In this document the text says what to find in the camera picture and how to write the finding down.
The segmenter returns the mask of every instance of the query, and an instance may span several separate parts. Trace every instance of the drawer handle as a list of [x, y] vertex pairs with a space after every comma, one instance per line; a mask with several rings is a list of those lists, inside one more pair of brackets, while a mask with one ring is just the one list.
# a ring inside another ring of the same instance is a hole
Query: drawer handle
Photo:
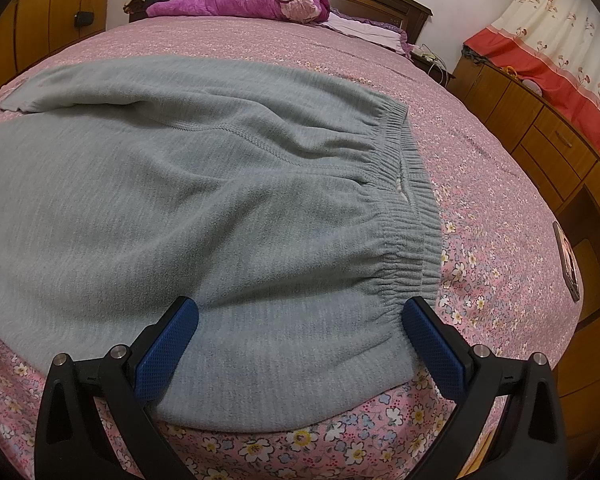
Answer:
[[558, 130], [555, 131], [555, 134], [558, 136], [558, 139], [560, 139], [562, 142], [564, 142], [567, 145], [567, 148], [572, 148], [573, 147], [573, 145], [569, 142], [569, 139], [567, 139]]

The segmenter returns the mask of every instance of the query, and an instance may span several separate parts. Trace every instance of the curtain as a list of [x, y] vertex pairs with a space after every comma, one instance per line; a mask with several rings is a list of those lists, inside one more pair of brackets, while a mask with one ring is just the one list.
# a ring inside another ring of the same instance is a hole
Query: curtain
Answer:
[[535, 81], [600, 152], [600, 13], [591, 0], [514, 0], [465, 43]]

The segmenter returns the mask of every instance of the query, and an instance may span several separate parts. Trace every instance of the blue gripper pad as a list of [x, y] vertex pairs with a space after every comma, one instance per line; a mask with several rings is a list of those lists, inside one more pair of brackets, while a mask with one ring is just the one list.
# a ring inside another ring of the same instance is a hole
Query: blue gripper pad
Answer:
[[138, 401], [160, 396], [197, 328], [198, 306], [187, 298], [136, 367]]
[[445, 399], [462, 401], [466, 395], [465, 368], [435, 327], [434, 322], [423, 312], [430, 306], [420, 298], [420, 304], [411, 298], [402, 309], [402, 326], [411, 344], [429, 369], [433, 380]]

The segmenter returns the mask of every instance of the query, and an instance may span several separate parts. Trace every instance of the bed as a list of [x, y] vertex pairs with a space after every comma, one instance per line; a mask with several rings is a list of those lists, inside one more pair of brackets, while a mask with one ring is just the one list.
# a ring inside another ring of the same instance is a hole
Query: bed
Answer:
[[[415, 42], [430, 11], [412, 0], [331, 0], [350, 15], [389, 21]], [[555, 218], [499, 142], [452, 95], [407, 59], [336, 32], [245, 18], [160, 17], [69, 47], [0, 90], [0, 101], [35, 73], [87, 60], [179, 54], [261, 61], [367, 86], [409, 106], [413, 137], [429, 172], [442, 225], [436, 313], [470, 344], [499, 356], [544, 352], [555, 365], [582, 301], [564, 283]], [[0, 123], [14, 118], [0, 111]], [[46, 370], [0, 340], [0, 448], [32, 478], [35, 421]], [[160, 423], [197, 478], [404, 478], [442, 429], [453, 403], [424, 367], [361, 406], [305, 428], [259, 434]], [[494, 406], [486, 432], [496, 424]], [[123, 466], [138, 473], [104, 404], [98, 405]], [[254, 460], [250, 446], [260, 453]]]

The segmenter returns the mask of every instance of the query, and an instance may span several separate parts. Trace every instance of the wooden wardrobe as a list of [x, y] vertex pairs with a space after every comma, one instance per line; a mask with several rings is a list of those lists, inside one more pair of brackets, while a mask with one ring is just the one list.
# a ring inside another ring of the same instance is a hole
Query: wooden wardrobe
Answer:
[[[93, 13], [76, 26], [78, 12]], [[11, 0], [0, 16], [0, 87], [51, 54], [102, 32], [107, 0]]]
[[580, 321], [554, 370], [574, 478], [600, 452], [600, 154], [547, 101], [496, 67], [462, 58], [454, 75], [449, 91], [538, 188], [580, 267]]

